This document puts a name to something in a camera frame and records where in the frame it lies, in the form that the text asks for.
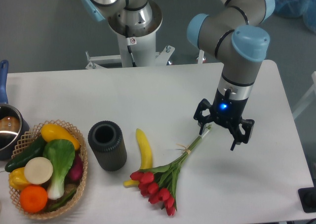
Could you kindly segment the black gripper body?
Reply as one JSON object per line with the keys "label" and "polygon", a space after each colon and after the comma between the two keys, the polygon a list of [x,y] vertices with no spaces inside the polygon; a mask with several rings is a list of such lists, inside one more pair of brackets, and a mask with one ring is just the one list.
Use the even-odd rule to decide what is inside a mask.
{"label": "black gripper body", "polygon": [[216,91],[213,104],[210,108],[209,122],[228,128],[236,128],[240,124],[248,124],[248,120],[242,118],[248,99],[232,100],[226,98],[218,90]]}

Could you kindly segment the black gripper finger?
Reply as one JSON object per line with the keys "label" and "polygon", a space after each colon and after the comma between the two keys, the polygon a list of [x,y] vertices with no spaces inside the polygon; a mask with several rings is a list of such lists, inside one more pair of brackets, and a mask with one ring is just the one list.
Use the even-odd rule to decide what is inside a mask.
{"label": "black gripper finger", "polygon": [[241,121],[236,124],[236,126],[230,126],[230,133],[234,138],[234,141],[230,148],[231,151],[234,150],[236,145],[240,145],[241,143],[248,143],[252,135],[254,124],[255,121],[252,119],[241,119]]}
{"label": "black gripper finger", "polygon": [[198,104],[193,118],[197,121],[199,125],[199,134],[202,134],[205,130],[205,125],[214,121],[211,113],[212,105],[207,99],[202,99]]}

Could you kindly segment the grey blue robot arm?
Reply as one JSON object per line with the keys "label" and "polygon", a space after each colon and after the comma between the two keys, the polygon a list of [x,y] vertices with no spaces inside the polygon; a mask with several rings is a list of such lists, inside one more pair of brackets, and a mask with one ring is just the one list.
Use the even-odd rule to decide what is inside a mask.
{"label": "grey blue robot arm", "polygon": [[[275,0],[221,0],[224,11],[196,15],[187,27],[188,41],[223,63],[212,103],[203,99],[194,119],[199,126],[214,122],[227,128],[233,145],[248,143],[254,121],[242,113],[270,43],[259,27],[274,11]],[[123,67],[154,66],[156,31],[162,23],[152,0],[81,0],[96,21],[107,20],[118,38]]]}

